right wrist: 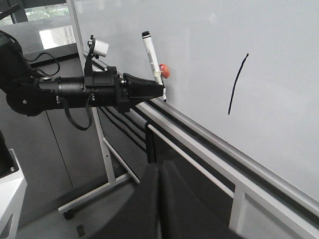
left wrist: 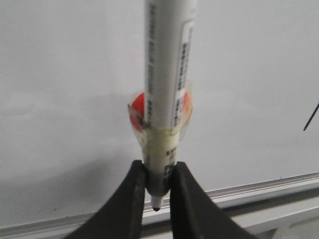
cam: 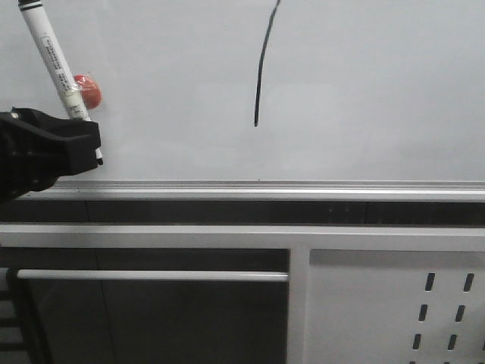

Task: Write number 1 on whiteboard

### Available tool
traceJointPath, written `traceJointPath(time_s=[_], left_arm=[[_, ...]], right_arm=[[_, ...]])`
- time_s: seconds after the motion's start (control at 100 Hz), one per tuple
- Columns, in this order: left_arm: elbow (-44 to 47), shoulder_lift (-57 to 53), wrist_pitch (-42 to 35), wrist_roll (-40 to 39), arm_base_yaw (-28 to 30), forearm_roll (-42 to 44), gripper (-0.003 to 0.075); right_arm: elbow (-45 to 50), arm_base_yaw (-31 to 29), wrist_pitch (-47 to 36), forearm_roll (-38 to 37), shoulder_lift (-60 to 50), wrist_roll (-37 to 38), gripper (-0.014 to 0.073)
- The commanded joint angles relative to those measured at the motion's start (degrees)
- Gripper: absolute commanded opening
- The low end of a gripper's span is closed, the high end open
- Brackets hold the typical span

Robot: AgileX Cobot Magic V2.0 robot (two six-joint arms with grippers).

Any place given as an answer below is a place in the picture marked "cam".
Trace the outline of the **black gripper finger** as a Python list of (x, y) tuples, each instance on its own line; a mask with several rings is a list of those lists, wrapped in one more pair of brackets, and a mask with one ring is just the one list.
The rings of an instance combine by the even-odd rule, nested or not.
[(1, 113), (1, 202), (54, 186), (58, 178), (96, 169), (99, 125), (33, 109)]

